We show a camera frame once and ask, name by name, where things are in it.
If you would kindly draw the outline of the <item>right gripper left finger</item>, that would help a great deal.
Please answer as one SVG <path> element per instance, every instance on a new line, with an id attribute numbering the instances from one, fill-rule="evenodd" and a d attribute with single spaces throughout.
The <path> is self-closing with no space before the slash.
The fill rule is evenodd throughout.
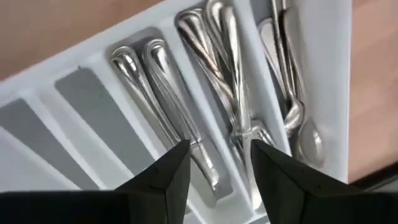
<path id="1" fill-rule="evenodd" d="M 114 190 L 1 194 L 1 223 L 183 223 L 190 142 L 182 140 Z"/>

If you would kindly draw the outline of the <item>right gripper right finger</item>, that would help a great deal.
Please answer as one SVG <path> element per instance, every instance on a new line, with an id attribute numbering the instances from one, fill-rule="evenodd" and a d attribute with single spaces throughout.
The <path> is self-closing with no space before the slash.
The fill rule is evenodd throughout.
<path id="1" fill-rule="evenodd" d="M 370 192 L 278 149 L 251 142 L 255 181 L 271 223 L 397 223 L 397 193 Z"/>

